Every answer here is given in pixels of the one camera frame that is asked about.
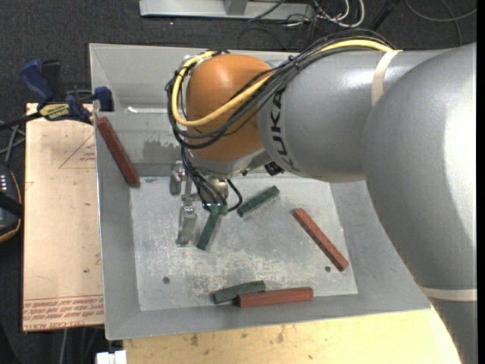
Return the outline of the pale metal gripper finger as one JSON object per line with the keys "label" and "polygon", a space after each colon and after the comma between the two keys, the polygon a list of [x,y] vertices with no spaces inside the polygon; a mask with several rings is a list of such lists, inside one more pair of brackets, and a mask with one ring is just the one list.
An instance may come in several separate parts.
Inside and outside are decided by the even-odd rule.
{"label": "pale metal gripper finger", "polygon": [[176,238],[178,246],[187,246],[196,237],[196,224],[198,215],[194,202],[187,199],[183,202],[179,214],[179,227]]}
{"label": "pale metal gripper finger", "polygon": [[171,166],[169,191],[172,196],[178,196],[182,193],[182,182],[186,179],[186,169],[181,162]]}

